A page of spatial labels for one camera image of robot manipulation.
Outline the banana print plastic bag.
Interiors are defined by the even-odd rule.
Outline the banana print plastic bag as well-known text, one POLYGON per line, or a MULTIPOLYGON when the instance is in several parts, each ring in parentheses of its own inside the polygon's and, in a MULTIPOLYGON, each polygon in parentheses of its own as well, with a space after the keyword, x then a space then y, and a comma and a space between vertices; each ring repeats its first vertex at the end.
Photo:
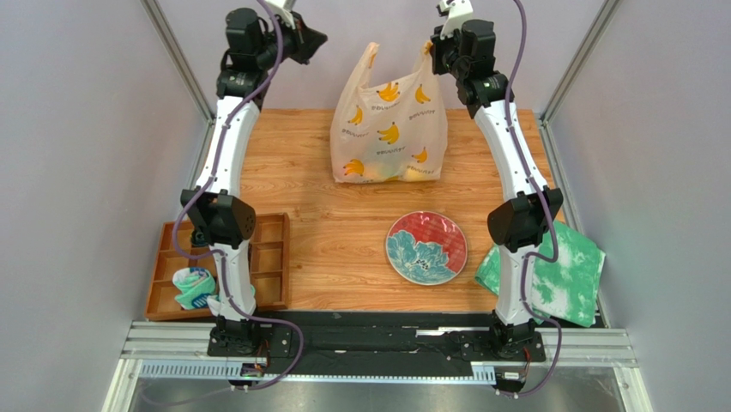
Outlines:
POLYGON ((375 184, 438 180, 448 145, 448 120, 432 42, 410 74, 372 86, 379 51, 369 44, 344 87, 329 132, 335 182, 375 184))

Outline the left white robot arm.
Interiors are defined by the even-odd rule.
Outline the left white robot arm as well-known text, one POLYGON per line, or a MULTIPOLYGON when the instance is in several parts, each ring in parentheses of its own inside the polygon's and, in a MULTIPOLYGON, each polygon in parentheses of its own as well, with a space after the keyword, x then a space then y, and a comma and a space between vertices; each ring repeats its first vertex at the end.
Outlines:
POLYGON ((256 212, 240 199, 239 180, 263 99, 284 60, 308 64, 328 39, 307 27, 292 1, 264 5, 269 25, 248 8, 235 9, 226 17, 228 47, 216 83, 214 137, 194 188, 182 191, 180 198, 216 263, 220 292, 209 307, 216 318, 213 335, 218 341, 258 338, 258 327, 251 321, 257 303, 248 257, 256 212))

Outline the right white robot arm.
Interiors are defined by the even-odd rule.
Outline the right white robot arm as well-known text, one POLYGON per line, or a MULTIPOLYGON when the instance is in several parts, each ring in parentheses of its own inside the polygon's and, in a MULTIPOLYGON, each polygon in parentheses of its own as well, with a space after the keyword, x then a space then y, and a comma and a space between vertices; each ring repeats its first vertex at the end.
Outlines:
POLYGON ((531 342, 535 320, 529 299, 533 258, 563 204, 538 171, 515 113, 510 78, 495 69, 496 35, 490 21, 450 18, 431 37, 432 71, 456 80, 459 100, 483 133, 498 168, 504 202, 487 218, 499 252, 498 304, 491 328, 495 349, 531 342))

